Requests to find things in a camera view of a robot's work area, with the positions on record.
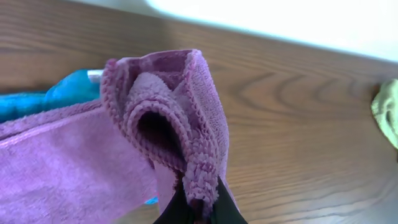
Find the purple microfiber cloth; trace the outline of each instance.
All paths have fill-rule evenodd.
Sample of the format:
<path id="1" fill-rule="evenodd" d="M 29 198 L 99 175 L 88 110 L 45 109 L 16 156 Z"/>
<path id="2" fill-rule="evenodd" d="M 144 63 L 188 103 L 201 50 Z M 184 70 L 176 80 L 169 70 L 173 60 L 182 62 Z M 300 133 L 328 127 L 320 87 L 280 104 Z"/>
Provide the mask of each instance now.
<path id="1" fill-rule="evenodd" d="M 101 99 L 0 125 L 0 223 L 109 223 L 156 194 L 163 212 L 177 172 L 210 214 L 228 127 L 201 52 L 110 60 Z"/>

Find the yellow-green cloth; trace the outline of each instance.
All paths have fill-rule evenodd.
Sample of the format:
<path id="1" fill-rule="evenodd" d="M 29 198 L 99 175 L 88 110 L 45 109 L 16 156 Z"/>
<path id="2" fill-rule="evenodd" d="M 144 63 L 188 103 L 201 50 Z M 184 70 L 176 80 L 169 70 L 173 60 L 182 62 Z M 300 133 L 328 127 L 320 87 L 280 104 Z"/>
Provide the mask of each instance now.
<path id="1" fill-rule="evenodd" d="M 398 149 L 398 80 L 393 79 L 381 85 L 371 108 L 381 131 Z"/>

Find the teal cloth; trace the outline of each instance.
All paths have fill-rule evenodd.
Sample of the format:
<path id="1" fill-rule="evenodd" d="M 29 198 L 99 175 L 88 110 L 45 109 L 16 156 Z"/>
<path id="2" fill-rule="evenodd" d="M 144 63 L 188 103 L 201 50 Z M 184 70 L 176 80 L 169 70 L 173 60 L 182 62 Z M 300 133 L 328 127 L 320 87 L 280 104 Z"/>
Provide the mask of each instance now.
<path id="1" fill-rule="evenodd" d="M 0 123 L 99 97 L 100 85 L 90 82 L 87 70 L 77 70 L 48 91 L 0 95 Z"/>

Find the microfiber towel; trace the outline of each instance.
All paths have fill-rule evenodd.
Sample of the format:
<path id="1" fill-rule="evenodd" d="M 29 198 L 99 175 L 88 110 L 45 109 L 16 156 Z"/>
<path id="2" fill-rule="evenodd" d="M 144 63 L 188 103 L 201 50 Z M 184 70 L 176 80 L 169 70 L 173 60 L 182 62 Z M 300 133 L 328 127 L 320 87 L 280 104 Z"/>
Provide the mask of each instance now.
<path id="1" fill-rule="evenodd" d="M 372 102 L 372 112 L 381 131 L 398 149 L 398 80 L 385 82 Z"/>
<path id="2" fill-rule="evenodd" d="M 100 97 L 100 85 L 88 79 L 87 70 L 77 70 L 48 91 L 0 95 L 0 123 Z"/>
<path id="3" fill-rule="evenodd" d="M 101 101 L 0 124 L 0 223 L 109 223 L 184 173 L 207 216 L 226 183 L 228 127 L 198 50 L 110 60 Z"/>

